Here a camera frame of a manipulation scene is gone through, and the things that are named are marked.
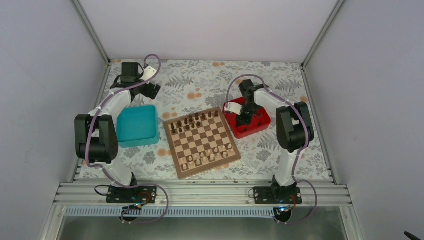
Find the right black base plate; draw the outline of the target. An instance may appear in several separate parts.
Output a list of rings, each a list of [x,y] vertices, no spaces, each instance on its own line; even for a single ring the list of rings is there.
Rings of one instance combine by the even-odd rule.
[[[252,189],[251,197],[257,205],[289,205],[302,204],[302,194],[299,187],[270,187],[256,186]]]

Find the wooden chessboard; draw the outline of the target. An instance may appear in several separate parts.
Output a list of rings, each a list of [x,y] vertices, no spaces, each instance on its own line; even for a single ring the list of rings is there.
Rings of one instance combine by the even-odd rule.
[[[218,117],[214,116],[215,111],[218,111]],[[222,110],[214,107],[197,113],[200,116],[199,121],[195,120],[196,113],[189,114],[193,117],[193,123],[189,122],[189,115],[164,122],[164,130],[179,179],[186,179],[241,159]],[[202,114],[206,115],[205,120],[202,120]],[[184,123],[185,118],[188,119],[188,124]],[[181,121],[181,127],[178,127],[178,121]],[[171,123],[175,125],[176,134],[172,134]],[[189,130],[186,130],[186,125],[190,125]],[[227,149],[228,144],[232,145],[231,149]],[[196,160],[201,160],[200,166],[195,165]],[[187,170],[183,170],[182,165],[187,165]]]

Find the aluminium front rail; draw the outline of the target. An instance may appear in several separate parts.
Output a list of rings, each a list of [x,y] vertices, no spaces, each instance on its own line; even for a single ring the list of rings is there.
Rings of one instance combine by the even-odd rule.
[[[159,181],[156,206],[171,207],[251,207],[253,187],[269,186],[267,181]],[[346,185],[318,182],[310,187],[298,184],[303,203],[301,207],[350,206],[352,199]],[[101,181],[75,181],[61,183],[53,203],[55,205],[105,205],[108,188]]]

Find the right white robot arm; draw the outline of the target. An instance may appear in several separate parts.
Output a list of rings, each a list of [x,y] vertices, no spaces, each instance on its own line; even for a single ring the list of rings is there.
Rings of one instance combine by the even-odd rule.
[[[271,186],[261,197],[278,204],[296,201],[300,193],[295,169],[302,151],[309,146],[315,134],[308,105],[305,102],[290,103],[273,93],[267,85],[255,85],[250,79],[239,85],[244,102],[238,105],[235,126],[238,130],[251,131],[258,127],[259,110],[274,114],[276,139],[286,151],[286,158],[272,177]]]

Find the blue plastic tray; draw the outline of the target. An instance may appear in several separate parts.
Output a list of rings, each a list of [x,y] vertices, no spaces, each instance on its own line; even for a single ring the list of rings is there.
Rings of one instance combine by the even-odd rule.
[[[117,118],[116,135],[121,148],[155,145],[159,142],[159,121],[154,105],[124,108]]]

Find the red plastic tray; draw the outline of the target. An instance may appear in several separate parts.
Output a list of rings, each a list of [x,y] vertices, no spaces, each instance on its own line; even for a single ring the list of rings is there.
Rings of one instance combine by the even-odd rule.
[[[237,98],[237,99],[230,100],[229,102],[235,102],[235,103],[238,103],[240,105],[244,105],[248,101],[245,100],[243,97],[240,97],[240,98]],[[263,107],[260,106],[260,109],[258,110],[258,114],[260,114],[259,118],[254,118],[250,125],[236,126],[236,117],[238,115],[236,115],[234,113],[230,113],[230,114],[225,113],[225,111],[224,111],[225,105],[226,105],[226,103],[224,103],[223,108],[222,108],[223,115],[224,115],[230,129],[232,130],[234,136],[237,139],[242,139],[242,138],[248,137],[250,135],[256,134],[258,132],[264,131],[271,124],[271,118],[269,117],[267,111]]]

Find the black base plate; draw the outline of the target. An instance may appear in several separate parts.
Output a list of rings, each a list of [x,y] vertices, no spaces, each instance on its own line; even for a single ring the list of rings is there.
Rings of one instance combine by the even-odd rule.
[[[105,201],[108,204],[154,204],[156,195],[156,186],[136,188],[110,186]]]
[[[256,186],[252,189],[251,197],[257,205],[289,205],[302,204],[302,194],[299,187],[270,187]]]

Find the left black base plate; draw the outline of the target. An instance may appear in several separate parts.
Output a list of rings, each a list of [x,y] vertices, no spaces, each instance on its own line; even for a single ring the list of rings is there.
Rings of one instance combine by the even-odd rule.
[[[136,188],[110,186],[105,201],[108,204],[154,204],[156,195],[156,186]]]

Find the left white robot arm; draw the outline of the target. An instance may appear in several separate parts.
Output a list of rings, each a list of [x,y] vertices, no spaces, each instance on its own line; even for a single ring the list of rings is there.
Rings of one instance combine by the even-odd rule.
[[[160,68],[146,62],[123,62],[107,96],[87,114],[74,119],[75,152],[88,168],[102,170],[111,185],[120,188],[119,196],[131,203],[139,197],[136,178],[129,168],[117,160],[119,141],[115,123],[121,112],[142,93],[156,95],[159,86],[151,81]]]

